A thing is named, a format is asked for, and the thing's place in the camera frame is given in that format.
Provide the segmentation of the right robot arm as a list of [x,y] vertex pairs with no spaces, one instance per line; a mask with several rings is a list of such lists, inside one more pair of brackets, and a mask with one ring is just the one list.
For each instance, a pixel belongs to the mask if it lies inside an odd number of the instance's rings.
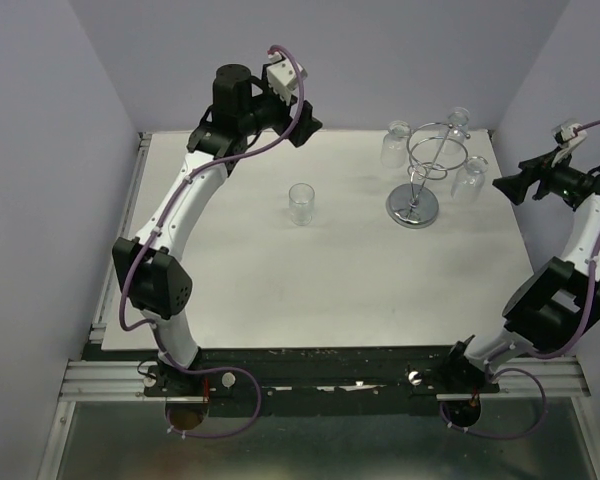
[[529,355],[552,359],[568,352],[600,320],[600,165],[584,173],[557,151],[520,163],[519,173],[493,185],[513,204],[553,193],[574,211],[563,254],[548,260],[510,298],[501,332],[487,341],[457,342],[439,368],[442,384],[460,392],[482,388],[505,362]]

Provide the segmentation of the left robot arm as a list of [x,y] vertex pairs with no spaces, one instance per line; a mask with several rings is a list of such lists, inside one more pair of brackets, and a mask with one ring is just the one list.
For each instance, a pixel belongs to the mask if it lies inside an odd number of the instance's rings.
[[167,382],[181,395],[202,380],[193,364],[199,346],[185,307],[193,280],[182,266],[184,250],[205,207],[237,164],[288,140],[302,146],[322,124],[304,97],[306,70],[289,58],[272,60],[260,76],[239,64],[220,67],[212,103],[191,133],[178,174],[149,220],[112,249],[123,331],[143,325],[154,336]]

